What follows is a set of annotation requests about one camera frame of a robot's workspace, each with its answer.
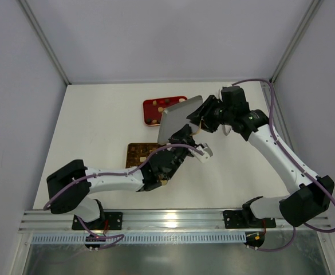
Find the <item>gold chocolate box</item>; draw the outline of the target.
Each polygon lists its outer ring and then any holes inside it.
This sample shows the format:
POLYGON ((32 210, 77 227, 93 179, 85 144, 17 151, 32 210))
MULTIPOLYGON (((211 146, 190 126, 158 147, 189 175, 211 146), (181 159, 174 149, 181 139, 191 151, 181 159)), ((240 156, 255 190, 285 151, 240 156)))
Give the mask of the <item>gold chocolate box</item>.
MULTIPOLYGON (((158 143, 129 143, 127 146, 126 168, 137 167, 143 162, 140 157, 148 157, 153 151, 161 147, 158 143)), ((151 191, 167 184, 167 180, 162 180, 160 176, 154 176, 149 164, 145 164, 141 169, 144 177, 144 191, 151 191)))

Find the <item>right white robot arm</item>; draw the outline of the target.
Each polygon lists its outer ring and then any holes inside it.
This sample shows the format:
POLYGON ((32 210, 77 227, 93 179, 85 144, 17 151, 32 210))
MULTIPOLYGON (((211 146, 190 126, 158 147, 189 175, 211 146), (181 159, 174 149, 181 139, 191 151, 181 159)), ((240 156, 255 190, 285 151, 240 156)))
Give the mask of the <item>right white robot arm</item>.
POLYGON ((224 87, 221 96, 221 99, 209 96, 188 114, 187 119, 207 132, 215 132, 220 125, 231 126, 265 157, 289 192, 286 197, 250 200, 248 204, 253 216, 283 218, 298 227, 325 212, 334 190, 332 178, 320 177, 301 161, 270 126, 266 114, 250 109, 241 87, 224 87))

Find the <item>metal tongs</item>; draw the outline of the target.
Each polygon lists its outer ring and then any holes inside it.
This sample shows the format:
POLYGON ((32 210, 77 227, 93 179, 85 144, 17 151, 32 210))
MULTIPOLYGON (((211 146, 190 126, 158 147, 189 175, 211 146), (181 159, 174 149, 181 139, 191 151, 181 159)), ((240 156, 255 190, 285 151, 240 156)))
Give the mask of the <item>metal tongs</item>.
MULTIPOLYGON (((218 99, 222 100, 221 91, 218 91, 218 99)), ((224 136, 228 136, 232 131, 232 126, 230 126, 230 125, 223 125, 222 124, 221 127, 222 127, 222 132, 223 132, 224 136)))

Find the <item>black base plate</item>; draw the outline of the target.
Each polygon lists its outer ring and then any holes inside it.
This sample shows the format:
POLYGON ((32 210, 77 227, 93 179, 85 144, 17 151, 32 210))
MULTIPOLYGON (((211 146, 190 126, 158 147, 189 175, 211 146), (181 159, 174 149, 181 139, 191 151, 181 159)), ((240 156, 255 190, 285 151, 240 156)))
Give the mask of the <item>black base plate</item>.
POLYGON ((250 210, 225 210, 223 212, 226 229, 264 229, 276 228, 275 219, 256 218, 250 210))
POLYGON ((122 212, 109 212, 104 211, 94 221, 86 222, 84 225, 89 230, 116 230, 122 229, 123 213, 122 212))

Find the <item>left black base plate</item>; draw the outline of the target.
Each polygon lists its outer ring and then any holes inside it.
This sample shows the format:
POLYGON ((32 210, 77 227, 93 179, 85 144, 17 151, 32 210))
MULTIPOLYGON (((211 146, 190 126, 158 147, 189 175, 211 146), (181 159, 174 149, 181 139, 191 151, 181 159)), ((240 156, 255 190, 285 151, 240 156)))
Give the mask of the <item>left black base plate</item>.
POLYGON ((86 222, 84 225, 89 230, 116 230, 122 229, 123 213, 122 212, 109 212, 104 211, 94 221, 86 222))

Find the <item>aluminium rail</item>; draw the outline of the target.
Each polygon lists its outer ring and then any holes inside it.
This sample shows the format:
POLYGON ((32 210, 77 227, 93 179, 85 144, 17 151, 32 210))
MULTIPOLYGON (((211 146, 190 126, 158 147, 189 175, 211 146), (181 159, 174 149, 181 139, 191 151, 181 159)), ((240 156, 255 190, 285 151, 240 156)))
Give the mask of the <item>aluminium rail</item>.
MULTIPOLYGON (((117 215, 122 231, 253 231, 223 214, 224 209, 108 210, 117 215)), ((54 215, 49 211, 29 210, 21 219, 20 232, 70 231, 76 223, 72 214, 54 215)))

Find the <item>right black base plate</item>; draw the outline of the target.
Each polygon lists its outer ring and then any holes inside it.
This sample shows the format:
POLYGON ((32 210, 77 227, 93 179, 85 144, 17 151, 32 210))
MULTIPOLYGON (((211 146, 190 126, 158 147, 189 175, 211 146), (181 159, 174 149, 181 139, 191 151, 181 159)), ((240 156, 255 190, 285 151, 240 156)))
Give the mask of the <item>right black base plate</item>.
POLYGON ((223 212, 226 229, 264 229, 276 228, 275 219, 256 218, 250 210, 225 210, 223 212))

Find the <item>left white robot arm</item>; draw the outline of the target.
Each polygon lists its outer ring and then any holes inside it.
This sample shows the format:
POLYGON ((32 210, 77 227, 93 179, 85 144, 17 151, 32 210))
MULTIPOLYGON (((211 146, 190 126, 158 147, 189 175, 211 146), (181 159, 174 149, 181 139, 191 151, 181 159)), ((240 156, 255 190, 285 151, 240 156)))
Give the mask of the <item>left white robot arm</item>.
POLYGON ((106 191, 149 192, 166 184, 177 172, 185 158, 204 157, 203 145, 193 138, 186 124, 173 134, 166 145, 151 152, 139 166, 123 170, 87 167, 76 159, 47 179, 49 200, 44 210, 52 214, 72 213, 90 223, 103 218, 103 207, 90 194, 106 191))

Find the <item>silver tin lid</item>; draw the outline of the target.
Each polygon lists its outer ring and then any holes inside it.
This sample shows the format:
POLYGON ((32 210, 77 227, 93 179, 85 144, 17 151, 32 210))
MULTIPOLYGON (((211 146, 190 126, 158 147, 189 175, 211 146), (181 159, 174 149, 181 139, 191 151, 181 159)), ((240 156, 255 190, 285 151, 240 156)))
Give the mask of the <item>silver tin lid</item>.
POLYGON ((190 123, 187 116, 196 111, 203 103, 202 96, 198 95, 166 108, 162 112, 157 143, 164 145, 168 139, 186 124, 191 127, 192 132, 196 132, 199 126, 190 123))

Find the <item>red chocolate tray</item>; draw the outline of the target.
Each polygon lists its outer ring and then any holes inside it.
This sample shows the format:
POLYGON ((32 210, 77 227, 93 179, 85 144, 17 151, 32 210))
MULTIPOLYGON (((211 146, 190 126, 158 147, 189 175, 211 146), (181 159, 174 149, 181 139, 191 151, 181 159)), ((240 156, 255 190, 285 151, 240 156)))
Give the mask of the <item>red chocolate tray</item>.
POLYGON ((187 100, 185 96, 174 96, 174 97, 162 97, 157 99, 147 99, 143 101, 143 116, 144 116, 144 123, 147 126, 158 126, 160 125, 162 112, 167 107, 173 106, 179 103, 179 99, 184 98, 187 100), (151 119, 157 120, 158 124, 147 124, 147 120, 151 119))

